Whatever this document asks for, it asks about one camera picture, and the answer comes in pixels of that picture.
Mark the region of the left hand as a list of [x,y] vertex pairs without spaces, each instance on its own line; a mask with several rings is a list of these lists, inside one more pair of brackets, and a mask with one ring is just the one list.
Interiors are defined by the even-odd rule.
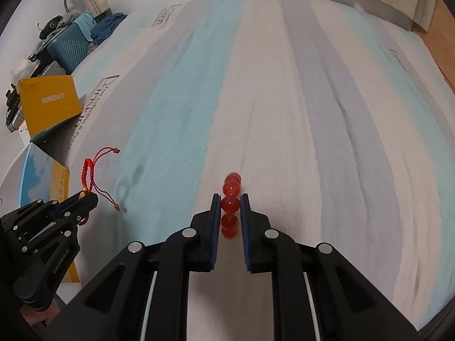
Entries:
[[46,325],[48,325],[60,313],[59,307],[55,300],[52,301],[49,308],[43,311],[34,310],[28,305],[23,305],[19,311],[26,322],[32,327],[41,322],[44,322]]

